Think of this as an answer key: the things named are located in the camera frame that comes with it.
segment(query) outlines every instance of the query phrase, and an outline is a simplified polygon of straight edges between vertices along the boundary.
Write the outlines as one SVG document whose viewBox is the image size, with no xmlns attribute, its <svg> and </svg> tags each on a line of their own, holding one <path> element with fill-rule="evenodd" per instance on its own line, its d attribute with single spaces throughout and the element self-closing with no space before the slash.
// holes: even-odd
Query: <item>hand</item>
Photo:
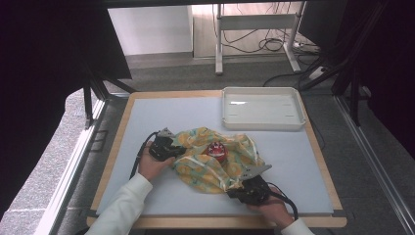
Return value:
<svg viewBox="0 0 415 235">
<path fill-rule="evenodd" d="M 158 176 L 166 166 L 173 164 L 175 160 L 174 157 L 171 157 L 164 162 L 155 160 L 149 153 L 149 148 L 151 145 L 151 141 L 146 144 L 143 155 L 140 159 L 140 164 L 138 165 L 138 173 L 143 175 L 149 181 Z"/>
<path fill-rule="evenodd" d="M 271 190 L 281 194 L 274 187 L 271 187 Z M 263 205 L 247 205 L 247 207 L 253 211 L 261 212 L 266 219 L 275 222 L 280 229 L 284 229 L 294 222 L 294 219 L 287 212 L 285 203 L 281 199 L 272 196 Z"/>
</svg>

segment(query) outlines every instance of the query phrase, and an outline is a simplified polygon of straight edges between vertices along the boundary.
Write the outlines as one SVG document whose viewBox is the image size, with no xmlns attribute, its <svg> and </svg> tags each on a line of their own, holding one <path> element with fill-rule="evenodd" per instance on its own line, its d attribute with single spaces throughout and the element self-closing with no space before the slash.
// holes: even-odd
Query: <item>wooden frame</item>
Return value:
<svg viewBox="0 0 415 235">
<path fill-rule="evenodd" d="M 126 105 L 121 123 L 116 133 L 113 147 L 110 151 L 103 176 L 98 186 L 91 211 L 95 212 L 100 205 L 101 198 L 105 192 L 110 180 L 116 156 L 118 154 L 120 143 L 125 132 L 125 128 L 130 118 L 131 109 L 136 99 L 157 99 L 157 98 L 186 98 L 186 97 L 221 97 L 221 90 L 204 90 L 204 91 L 167 91 L 167 92 L 138 92 L 130 95 Z M 346 226 L 346 215 L 343 213 L 343 207 L 339 200 L 333 184 L 330 172 L 326 166 L 323 155 L 315 138 L 314 131 L 309 121 L 305 124 L 305 131 L 308 135 L 311 148 L 314 152 L 315 159 L 323 176 L 324 183 L 331 199 L 334 214 L 301 216 L 308 227 L 344 227 Z M 88 216 L 87 224 L 90 226 L 96 217 Z M 238 228 L 238 229 L 269 229 L 276 225 L 266 221 L 261 215 L 241 215 L 241 216 L 141 216 L 133 225 L 134 228 Z"/>
</svg>

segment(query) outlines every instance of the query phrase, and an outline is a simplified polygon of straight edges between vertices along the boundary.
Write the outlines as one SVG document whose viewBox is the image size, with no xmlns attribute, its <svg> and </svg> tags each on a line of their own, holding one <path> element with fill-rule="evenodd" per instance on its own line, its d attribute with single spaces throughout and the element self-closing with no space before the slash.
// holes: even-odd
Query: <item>wall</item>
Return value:
<svg viewBox="0 0 415 235">
<path fill-rule="evenodd" d="M 109 9 L 125 56 L 192 52 L 189 6 Z"/>
</svg>

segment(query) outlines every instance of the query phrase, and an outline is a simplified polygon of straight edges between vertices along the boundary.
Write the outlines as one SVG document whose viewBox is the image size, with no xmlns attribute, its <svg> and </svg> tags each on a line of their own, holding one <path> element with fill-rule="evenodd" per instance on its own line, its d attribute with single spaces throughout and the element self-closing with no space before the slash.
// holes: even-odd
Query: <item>cuff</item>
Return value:
<svg viewBox="0 0 415 235">
<path fill-rule="evenodd" d="M 134 193 L 138 198 L 146 198 L 152 191 L 153 185 L 143 175 L 136 173 L 124 187 Z"/>
<path fill-rule="evenodd" d="M 307 225 L 305 225 L 304 221 L 302 221 L 302 219 L 300 219 L 300 218 L 297 219 L 296 221 L 294 221 L 288 227 L 286 227 L 283 230 L 281 230 L 281 233 L 283 235 L 297 235 L 297 234 L 301 234 L 301 235 L 311 235 L 311 234 L 313 234 L 309 230 L 309 228 L 307 227 Z"/>
</svg>

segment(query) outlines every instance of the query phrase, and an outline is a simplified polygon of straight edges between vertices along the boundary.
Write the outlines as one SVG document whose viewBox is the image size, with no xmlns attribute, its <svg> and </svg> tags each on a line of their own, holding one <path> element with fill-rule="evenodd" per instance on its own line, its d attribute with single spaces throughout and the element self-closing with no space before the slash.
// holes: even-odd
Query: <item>metal frame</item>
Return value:
<svg viewBox="0 0 415 235">
<path fill-rule="evenodd" d="M 350 128 L 354 139 L 357 141 L 360 149 L 363 152 L 364 157 L 366 158 L 367 163 L 372 168 L 373 174 L 378 179 L 381 188 L 383 189 L 386 197 L 388 198 L 394 212 L 396 213 L 397 218 L 402 224 L 406 234 L 415 234 L 415 219 L 411 213 L 410 208 L 403 200 L 399 191 L 394 187 L 393 182 L 391 181 L 388 173 L 385 171 L 381 162 L 378 159 L 375 151 L 367 140 L 362 129 L 356 125 L 353 119 L 348 115 L 349 109 L 345 101 L 345 98 L 335 96 L 335 101 L 339 105 L 343 117 L 346 120 L 348 127 Z"/>
<path fill-rule="evenodd" d="M 92 119 L 97 120 L 100 118 L 106 105 L 107 101 L 99 100 L 93 109 Z M 92 121 L 91 126 L 81 132 L 72 155 L 69 158 L 67 167 L 64 170 L 63 176 L 61 177 L 58 186 L 52 195 L 51 201 L 49 202 L 45 213 L 43 213 L 43 216 L 40 219 L 34 234 L 44 235 L 49 234 L 52 231 L 72 180 L 78 169 L 79 163 L 81 162 L 82 157 L 85 155 L 86 148 L 93 136 L 95 129 L 98 127 L 97 122 L 98 121 Z"/>
<path fill-rule="evenodd" d="M 299 10 L 295 14 L 277 15 L 253 15 L 253 16 L 222 16 L 221 5 L 217 4 L 216 16 L 216 54 L 215 73 L 223 74 L 223 51 L 222 51 L 222 30 L 244 30 L 244 29 L 269 29 L 269 28 L 290 28 L 292 33 L 289 41 L 284 43 L 284 50 L 294 72 L 301 71 L 299 63 L 293 53 L 294 39 L 300 26 L 301 14 L 305 2 L 301 2 Z"/>
</svg>

